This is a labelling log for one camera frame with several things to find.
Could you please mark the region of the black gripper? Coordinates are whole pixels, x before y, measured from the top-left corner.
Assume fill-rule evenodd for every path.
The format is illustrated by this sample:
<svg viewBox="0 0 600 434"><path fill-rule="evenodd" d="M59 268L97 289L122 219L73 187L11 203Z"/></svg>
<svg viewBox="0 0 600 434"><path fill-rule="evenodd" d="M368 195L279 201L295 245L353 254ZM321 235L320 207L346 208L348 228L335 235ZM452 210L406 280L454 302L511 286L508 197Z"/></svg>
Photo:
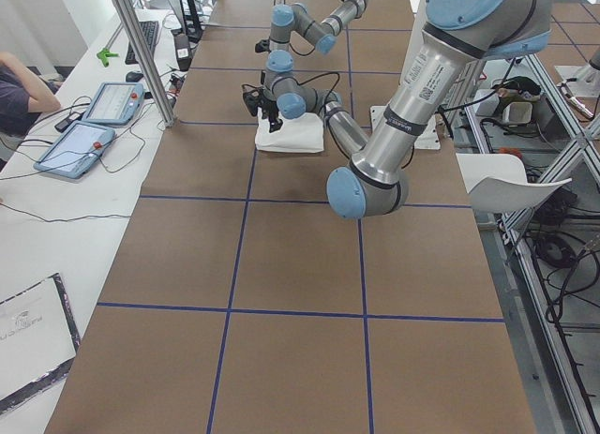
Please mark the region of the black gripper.
<svg viewBox="0 0 600 434"><path fill-rule="evenodd" d="M279 117L279 110L277 103L268 98L262 97L261 99L262 119L267 119L269 123L269 132L273 133L279 131L283 126L283 121Z"/></svg>

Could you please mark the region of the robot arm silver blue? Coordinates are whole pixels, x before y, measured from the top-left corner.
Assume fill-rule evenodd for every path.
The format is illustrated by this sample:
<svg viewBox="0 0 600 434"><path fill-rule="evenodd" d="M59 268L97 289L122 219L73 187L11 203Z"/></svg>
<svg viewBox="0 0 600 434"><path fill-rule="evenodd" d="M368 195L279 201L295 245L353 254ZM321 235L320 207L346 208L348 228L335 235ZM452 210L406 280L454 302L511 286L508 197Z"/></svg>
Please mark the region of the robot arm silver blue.
<svg viewBox="0 0 600 434"><path fill-rule="evenodd" d="M273 7L260 104L274 128L281 118L307 112L322 117L349 160L330 173L327 199L340 217L360 219L390 214L405 203L408 181L401 162L467 64L520 57L547 46L553 0L424 0L423 44L370 135L334 92L302 85L293 76L292 33L327 54L342 29L368 8L368 0L340 1L321 22L301 4Z"/></svg>
<svg viewBox="0 0 600 434"><path fill-rule="evenodd" d="M255 45L267 52L288 51L292 32L311 44L317 52L328 54L335 46L337 36L354 19L363 16L368 0L340 0L341 5L321 22L309 15L301 3L277 4L272 8L269 38Z"/></svg>

